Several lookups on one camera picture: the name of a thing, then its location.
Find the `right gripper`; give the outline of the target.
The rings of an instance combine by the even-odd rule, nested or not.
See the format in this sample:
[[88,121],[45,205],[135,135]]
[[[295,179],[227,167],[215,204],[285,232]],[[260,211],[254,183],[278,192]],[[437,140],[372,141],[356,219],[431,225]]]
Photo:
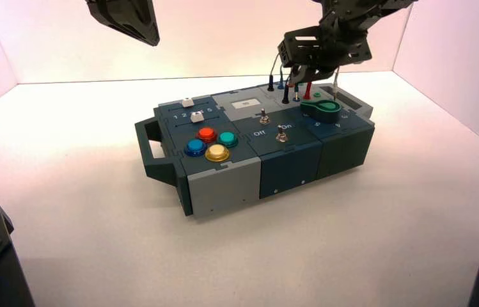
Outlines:
[[367,31],[324,26],[285,33],[278,54],[283,66],[291,68],[290,86],[326,80],[336,67],[372,59]]

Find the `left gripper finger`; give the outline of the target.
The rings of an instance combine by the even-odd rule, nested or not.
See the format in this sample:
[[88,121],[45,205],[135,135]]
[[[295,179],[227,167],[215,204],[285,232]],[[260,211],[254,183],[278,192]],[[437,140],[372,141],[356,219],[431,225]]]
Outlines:
[[87,0],[86,5],[90,15],[100,24],[138,40],[125,27],[127,1],[130,0]]
[[152,1],[127,1],[125,27],[148,45],[157,46],[160,42]]

